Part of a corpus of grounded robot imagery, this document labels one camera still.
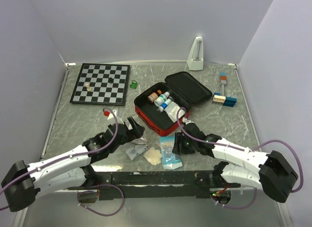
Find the blue white bandage packet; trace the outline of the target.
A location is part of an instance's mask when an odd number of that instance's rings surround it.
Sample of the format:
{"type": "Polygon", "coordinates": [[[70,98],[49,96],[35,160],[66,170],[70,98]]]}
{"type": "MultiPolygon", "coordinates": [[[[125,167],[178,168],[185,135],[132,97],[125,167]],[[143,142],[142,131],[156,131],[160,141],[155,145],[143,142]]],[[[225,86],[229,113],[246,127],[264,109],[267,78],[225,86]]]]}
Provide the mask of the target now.
{"type": "Polygon", "coordinates": [[[165,170],[174,170],[183,166],[180,157],[173,153],[175,144],[174,136],[160,137],[160,148],[162,154],[162,165],[165,170]]]}

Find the white gauze packet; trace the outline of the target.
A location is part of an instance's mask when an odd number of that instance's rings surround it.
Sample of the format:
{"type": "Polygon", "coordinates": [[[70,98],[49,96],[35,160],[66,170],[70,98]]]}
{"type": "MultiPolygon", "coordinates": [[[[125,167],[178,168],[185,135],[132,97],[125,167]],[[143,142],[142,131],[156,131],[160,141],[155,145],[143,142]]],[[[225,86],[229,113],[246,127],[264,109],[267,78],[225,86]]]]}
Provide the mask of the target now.
{"type": "MultiPolygon", "coordinates": [[[[180,108],[181,107],[178,104],[176,104],[175,102],[171,102],[164,111],[167,113],[170,120],[175,123],[177,121],[177,113],[180,108]]],[[[180,119],[184,115],[185,115],[185,110],[182,109],[178,113],[178,118],[180,119]]]]}

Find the red black medicine case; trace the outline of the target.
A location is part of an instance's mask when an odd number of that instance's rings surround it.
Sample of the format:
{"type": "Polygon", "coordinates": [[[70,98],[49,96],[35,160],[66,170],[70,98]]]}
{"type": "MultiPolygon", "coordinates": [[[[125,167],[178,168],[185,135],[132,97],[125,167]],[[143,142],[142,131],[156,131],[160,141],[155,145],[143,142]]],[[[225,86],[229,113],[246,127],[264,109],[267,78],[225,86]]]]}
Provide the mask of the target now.
{"type": "Polygon", "coordinates": [[[168,115],[171,108],[178,106],[186,109],[189,116],[191,107],[211,99],[212,92],[186,71],[167,76],[164,82],[159,82],[138,95],[134,100],[136,114],[159,136],[167,136],[178,128],[176,119],[168,115]],[[160,111],[159,107],[149,100],[149,96],[157,92],[168,92],[172,100],[160,111]]]}

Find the blue white small bottle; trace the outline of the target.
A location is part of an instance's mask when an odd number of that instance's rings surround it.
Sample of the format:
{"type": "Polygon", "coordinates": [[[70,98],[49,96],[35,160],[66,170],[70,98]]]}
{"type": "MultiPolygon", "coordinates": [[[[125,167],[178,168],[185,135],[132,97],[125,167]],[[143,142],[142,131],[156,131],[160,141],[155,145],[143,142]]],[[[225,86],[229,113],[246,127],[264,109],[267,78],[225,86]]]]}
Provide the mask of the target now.
{"type": "Polygon", "coordinates": [[[163,112],[167,107],[168,105],[172,102],[172,98],[168,98],[165,102],[163,102],[159,107],[158,107],[158,110],[159,112],[163,112]]]}

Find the amber medicine bottle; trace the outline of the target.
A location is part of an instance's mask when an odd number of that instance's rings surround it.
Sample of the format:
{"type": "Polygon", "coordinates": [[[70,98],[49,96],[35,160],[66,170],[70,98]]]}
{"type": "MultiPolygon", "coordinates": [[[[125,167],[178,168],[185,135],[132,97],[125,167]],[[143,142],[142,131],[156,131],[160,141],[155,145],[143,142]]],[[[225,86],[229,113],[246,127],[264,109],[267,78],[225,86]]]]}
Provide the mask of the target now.
{"type": "Polygon", "coordinates": [[[161,90],[157,90],[148,96],[148,101],[153,103],[160,95],[162,94],[161,90]]]}

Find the clear green-label bottle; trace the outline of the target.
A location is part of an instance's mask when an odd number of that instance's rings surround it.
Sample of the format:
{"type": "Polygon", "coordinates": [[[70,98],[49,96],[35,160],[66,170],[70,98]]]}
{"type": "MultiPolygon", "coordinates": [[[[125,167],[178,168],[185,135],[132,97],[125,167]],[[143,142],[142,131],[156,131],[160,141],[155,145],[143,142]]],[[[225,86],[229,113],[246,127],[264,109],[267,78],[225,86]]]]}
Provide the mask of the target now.
{"type": "Polygon", "coordinates": [[[154,104],[159,107],[161,106],[167,99],[168,97],[170,96],[170,93],[169,92],[165,92],[163,94],[161,94],[155,101],[154,101],[154,104]]]}

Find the clear bag with pads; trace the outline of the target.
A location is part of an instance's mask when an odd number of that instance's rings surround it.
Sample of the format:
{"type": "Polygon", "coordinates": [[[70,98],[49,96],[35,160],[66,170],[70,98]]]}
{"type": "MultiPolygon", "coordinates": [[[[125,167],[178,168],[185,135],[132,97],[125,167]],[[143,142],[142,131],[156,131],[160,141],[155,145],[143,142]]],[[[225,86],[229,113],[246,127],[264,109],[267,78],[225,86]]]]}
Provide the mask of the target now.
{"type": "Polygon", "coordinates": [[[145,146],[148,145],[148,141],[144,137],[140,137],[138,139],[134,139],[134,140],[131,141],[131,143],[135,144],[135,145],[145,145],[145,146]]]}

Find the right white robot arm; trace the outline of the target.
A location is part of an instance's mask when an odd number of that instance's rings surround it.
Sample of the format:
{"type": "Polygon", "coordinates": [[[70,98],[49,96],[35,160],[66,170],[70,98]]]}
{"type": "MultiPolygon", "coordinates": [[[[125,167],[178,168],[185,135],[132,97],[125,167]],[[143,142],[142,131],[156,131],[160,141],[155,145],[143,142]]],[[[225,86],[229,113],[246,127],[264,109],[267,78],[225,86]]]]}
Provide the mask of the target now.
{"type": "Polygon", "coordinates": [[[184,125],[181,132],[175,134],[172,152],[177,155],[199,152],[220,159],[213,174],[216,186],[233,183],[252,186],[279,203],[286,202],[298,179],[297,173],[280,152],[253,151],[218,135],[206,135],[195,123],[184,125]]]}

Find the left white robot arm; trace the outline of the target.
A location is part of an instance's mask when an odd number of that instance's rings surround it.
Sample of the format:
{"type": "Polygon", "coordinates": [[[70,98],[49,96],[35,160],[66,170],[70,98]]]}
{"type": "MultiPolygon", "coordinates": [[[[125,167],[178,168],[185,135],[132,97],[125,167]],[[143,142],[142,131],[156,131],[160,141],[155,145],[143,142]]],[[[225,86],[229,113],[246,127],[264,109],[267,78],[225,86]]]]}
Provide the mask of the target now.
{"type": "Polygon", "coordinates": [[[87,139],[81,145],[53,158],[37,163],[14,163],[1,186],[11,212],[30,206],[36,199],[67,188],[93,189],[100,178],[92,164],[106,159],[123,144],[143,136],[145,128],[132,117],[128,122],[110,124],[105,132],[87,139]]]}

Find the white blue wipe sachet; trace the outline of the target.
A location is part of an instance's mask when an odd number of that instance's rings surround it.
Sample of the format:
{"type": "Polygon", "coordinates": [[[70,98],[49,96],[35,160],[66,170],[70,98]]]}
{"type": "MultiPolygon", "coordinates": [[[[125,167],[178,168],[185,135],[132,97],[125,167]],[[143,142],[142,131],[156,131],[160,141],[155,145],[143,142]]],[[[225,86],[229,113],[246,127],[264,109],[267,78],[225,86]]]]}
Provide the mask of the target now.
{"type": "Polygon", "coordinates": [[[143,144],[134,145],[131,148],[126,149],[126,154],[129,159],[132,161],[135,157],[142,154],[144,151],[147,150],[147,146],[143,144]]]}

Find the beige bandage patch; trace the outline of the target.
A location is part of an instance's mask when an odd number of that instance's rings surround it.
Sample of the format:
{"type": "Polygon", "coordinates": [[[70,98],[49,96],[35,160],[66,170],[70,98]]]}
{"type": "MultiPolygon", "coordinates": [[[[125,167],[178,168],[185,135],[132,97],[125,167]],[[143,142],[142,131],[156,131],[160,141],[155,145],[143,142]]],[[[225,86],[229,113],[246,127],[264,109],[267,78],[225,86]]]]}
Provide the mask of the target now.
{"type": "Polygon", "coordinates": [[[144,158],[152,165],[158,165],[161,163],[162,154],[156,147],[151,147],[144,154],[144,158]]]}

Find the small green toy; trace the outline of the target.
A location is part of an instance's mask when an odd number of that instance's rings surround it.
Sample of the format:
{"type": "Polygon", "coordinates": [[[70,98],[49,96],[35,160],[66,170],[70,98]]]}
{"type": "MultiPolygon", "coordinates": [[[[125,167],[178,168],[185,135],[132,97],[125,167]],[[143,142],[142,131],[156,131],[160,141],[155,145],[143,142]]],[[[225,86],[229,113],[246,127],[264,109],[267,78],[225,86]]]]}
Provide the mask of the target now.
{"type": "Polygon", "coordinates": [[[136,89],[136,88],[137,88],[137,81],[132,80],[132,81],[131,81],[131,84],[130,84],[130,88],[136,89]]]}

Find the black base bar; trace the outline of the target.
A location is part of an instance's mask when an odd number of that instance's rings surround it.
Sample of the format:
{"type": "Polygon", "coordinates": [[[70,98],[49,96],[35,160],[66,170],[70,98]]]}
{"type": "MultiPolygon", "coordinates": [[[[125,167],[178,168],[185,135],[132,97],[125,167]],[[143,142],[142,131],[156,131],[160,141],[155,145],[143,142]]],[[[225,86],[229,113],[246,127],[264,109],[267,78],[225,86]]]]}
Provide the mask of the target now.
{"type": "Polygon", "coordinates": [[[96,172],[89,186],[110,184],[119,187],[125,198],[196,197],[210,198],[210,193],[228,184],[211,170],[96,172]]]}

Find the black white chessboard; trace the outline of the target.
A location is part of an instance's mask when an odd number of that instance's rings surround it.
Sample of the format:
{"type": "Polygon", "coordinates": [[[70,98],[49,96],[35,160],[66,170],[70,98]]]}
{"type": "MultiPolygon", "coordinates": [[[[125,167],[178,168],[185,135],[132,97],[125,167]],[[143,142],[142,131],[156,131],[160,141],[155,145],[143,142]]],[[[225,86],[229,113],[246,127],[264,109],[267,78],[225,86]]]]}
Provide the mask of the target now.
{"type": "Polygon", "coordinates": [[[129,86],[130,65],[83,63],[70,99],[72,104],[124,106],[129,86]]]}

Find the blue toy block stack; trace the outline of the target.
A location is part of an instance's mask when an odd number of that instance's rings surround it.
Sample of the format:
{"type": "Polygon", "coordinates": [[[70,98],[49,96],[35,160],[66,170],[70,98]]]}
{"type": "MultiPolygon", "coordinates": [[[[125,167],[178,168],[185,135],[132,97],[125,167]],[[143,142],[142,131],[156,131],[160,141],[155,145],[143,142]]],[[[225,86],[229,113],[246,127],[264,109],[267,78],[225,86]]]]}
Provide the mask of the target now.
{"type": "Polygon", "coordinates": [[[212,97],[213,104],[220,104],[222,106],[234,107],[236,102],[237,98],[222,96],[218,92],[215,92],[212,97]]]}

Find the grey orange blue toy stick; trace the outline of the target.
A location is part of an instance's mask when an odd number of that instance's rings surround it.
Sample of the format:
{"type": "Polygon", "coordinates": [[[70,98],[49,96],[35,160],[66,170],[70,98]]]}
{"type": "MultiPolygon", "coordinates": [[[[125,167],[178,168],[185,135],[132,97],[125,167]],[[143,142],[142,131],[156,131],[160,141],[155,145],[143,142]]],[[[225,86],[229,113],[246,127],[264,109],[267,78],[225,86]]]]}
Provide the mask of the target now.
{"type": "Polygon", "coordinates": [[[225,72],[220,73],[219,81],[220,81],[220,86],[221,86],[221,95],[225,96],[225,86],[227,84],[227,75],[225,72]]]}

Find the white metronome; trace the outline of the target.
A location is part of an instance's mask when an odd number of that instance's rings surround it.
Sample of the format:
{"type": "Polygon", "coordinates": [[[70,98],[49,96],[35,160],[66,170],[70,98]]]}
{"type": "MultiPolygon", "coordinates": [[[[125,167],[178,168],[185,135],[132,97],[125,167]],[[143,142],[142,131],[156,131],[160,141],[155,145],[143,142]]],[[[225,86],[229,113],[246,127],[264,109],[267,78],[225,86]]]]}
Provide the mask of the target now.
{"type": "Polygon", "coordinates": [[[191,71],[203,70],[204,54],[203,54],[203,38],[196,37],[191,47],[187,59],[188,69],[191,71]]]}

